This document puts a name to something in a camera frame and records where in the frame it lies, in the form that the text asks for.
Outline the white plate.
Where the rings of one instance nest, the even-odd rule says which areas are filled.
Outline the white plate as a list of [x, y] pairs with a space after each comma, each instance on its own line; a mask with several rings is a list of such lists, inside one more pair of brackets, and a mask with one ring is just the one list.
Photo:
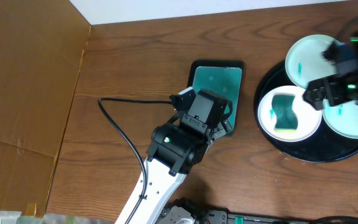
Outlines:
[[[322, 120], [322, 112], [303, 100], [304, 91], [298, 86], [280, 86], [268, 91], [257, 103], [257, 121], [268, 136], [283, 142], [298, 142], [309, 138], [316, 132]], [[298, 128], [295, 132], [274, 131], [277, 119], [272, 109], [272, 98], [275, 95], [295, 96], [293, 111], [298, 118]]]

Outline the green yellow sponge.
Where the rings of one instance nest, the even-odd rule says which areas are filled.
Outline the green yellow sponge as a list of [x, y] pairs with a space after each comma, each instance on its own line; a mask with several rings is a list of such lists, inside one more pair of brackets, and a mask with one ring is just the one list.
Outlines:
[[272, 98], [272, 109], [276, 115], [274, 131], [295, 132], [298, 128], [298, 118], [293, 111], [294, 95], [275, 95]]

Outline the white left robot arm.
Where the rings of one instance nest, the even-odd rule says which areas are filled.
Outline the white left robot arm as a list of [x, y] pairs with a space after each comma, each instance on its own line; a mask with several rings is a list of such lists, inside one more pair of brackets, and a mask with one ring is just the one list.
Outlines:
[[141, 175], [118, 223], [155, 223], [192, 167], [215, 139], [231, 130], [232, 102], [226, 97], [189, 88], [171, 99], [185, 108], [154, 129]]

